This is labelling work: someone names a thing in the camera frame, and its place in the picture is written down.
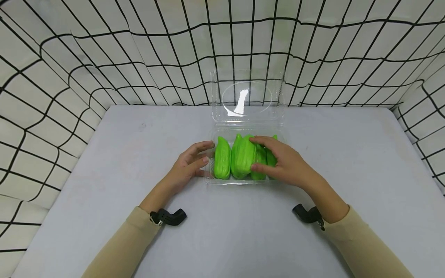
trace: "finger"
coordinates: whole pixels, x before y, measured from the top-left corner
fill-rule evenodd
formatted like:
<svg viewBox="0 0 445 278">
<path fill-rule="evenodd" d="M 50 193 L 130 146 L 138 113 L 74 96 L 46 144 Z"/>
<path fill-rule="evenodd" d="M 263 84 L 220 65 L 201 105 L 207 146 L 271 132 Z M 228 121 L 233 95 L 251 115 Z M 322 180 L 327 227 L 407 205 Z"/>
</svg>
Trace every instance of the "finger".
<svg viewBox="0 0 445 278">
<path fill-rule="evenodd" d="M 197 160 L 199 160 L 199 159 L 201 159 L 201 158 L 205 158 L 205 157 L 213 157 L 214 156 L 214 154 L 215 154 L 215 152 L 205 152 L 205 153 L 200 153 L 200 154 L 198 154 L 196 157 L 194 157 L 193 158 L 193 161 L 192 162 L 195 162 L 195 161 L 197 161 Z"/>
<path fill-rule="evenodd" d="M 208 163 L 209 163 L 209 158 L 204 157 L 204 158 L 198 159 L 197 161 L 188 165 L 186 168 L 189 173 L 195 173 L 196 170 L 201 169 L 202 167 L 206 166 Z"/>
<path fill-rule="evenodd" d="M 198 169 L 195 171 L 195 177 L 203 177 L 204 176 L 205 171 Z"/>
<path fill-rule="evenodd" d="M 250 142 L 258 143 L 260 145 L 264 145 L 266 148 L 274 152 L 274 149 L 277 147 L 278 140 L 268 136 L 255 136 L 249 138 Z"/>
<path fill-rule="evenodd" d="M 260 163 L 252 164 L 251 170 L 258 173 L 266 174 L 270 177 L 275 177 L 278 173 L 278 169 L 275 167 L 267 166 Z"/>
<path fill-rule="evenodd" d="M 197 155 L 200 152 L 211 149 L 215 146 L 213 141 L 202 141 L 199 143 L 194 143 L 188 149 L 183 152 L 183 155 Z"/>
</svg>

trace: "black wrist device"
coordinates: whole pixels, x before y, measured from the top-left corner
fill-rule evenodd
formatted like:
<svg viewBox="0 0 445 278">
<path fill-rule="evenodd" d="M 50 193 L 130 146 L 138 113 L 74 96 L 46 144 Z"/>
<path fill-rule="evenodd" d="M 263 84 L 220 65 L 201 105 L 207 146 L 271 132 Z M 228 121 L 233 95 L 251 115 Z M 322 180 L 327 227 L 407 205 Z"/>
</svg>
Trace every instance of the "black wrist device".
<svg viewBox="0 0 445 278">
<path fill-rule="evenodd" d="M 294 207 L 292 212 L 304 223 L 311 224 L 317 222 L 320 229 L 324 231 L 323 217 L 321 217 L 321 214 L 316 206 L 307 211 L 302 204 L 298 204 Z"/>
<path fill-rule="evenodd" d="M 150 212 L 150 217 L 157 225 L 177 226 L 187 218 L 187 214 L 182 209 L 178 209 L 174 214 L 170 214 L 165 209 L 160 209 L 158 212 Z"/>
</svg>

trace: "right hand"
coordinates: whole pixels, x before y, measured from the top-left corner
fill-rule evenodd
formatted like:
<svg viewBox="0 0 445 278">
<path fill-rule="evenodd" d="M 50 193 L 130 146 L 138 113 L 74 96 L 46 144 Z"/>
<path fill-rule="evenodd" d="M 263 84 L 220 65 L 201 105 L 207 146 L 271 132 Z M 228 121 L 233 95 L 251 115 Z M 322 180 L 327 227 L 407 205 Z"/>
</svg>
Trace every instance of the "right hand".
<svg viewBox="0 0 445 278">
<path fill-rule="evenodd" d="M 315 181 L 323 180 L 323 177 L 312 169 L 291 146 L 268 136 L 255 136 L 250 138 L 250 141 L 264 145 L 277 158 L 275 167 L 255 163 L 251 167 L 252 171 L 264 173 L 276 180 L 302 189 L 310 187 Z"/>
</svg>

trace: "clear plastic container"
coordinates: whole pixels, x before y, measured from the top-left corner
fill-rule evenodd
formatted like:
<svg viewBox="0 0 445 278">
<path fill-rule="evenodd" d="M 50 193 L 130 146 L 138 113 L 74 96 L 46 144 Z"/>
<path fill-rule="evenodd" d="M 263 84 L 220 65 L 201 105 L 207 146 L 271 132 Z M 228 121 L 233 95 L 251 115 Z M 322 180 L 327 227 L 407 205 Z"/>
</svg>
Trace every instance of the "clear plastic container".
<svg viewBox="0 0 445 278">
<path fill-rule="evenodd" d="M 279 141 L 287 142 L 283 128 L 285 102 L 282 73 L 273 73 L 266 69 L 218 70 L 212 72 L 211 78 L 214 126 L 210 136 L 213 142 L 218 142 L 218 136 L 222 136 L 232 148 L 237 133 L 243 137 L 248 134 L 276 134 Z M 254 181 L 250 175 L 242 180 L 232 175 L 228 180 L 220 180 L 214 178 L 213 167 L 214 159 L 211 157 L 205 168 L 207 184 L 244 185 L 276 182 L 269 177 Z"/>
</svg>

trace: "light gray table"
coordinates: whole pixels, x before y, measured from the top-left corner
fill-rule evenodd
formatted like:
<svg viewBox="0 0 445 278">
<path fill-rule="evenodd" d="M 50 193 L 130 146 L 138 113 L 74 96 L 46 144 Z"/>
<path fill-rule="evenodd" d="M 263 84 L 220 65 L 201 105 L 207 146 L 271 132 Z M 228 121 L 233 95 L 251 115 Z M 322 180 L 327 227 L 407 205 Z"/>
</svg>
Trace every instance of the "light gray table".
<svg viewBox="0 0 445 278">
<path fill-rule="evenodd" d="M 445 201 L 385 109 L 285 111 L 288 142 L 331 183 L 416 277 L 445 275 Z M 210 107 L 113 106 L 13 277 L 80 277 L 127 215 L 192 143 L 212 129 Z M 286 186 L 193 180 L 135 277 L 345 277 L 315 225 L 291 209 L 313 204 Z"/>
</svg>

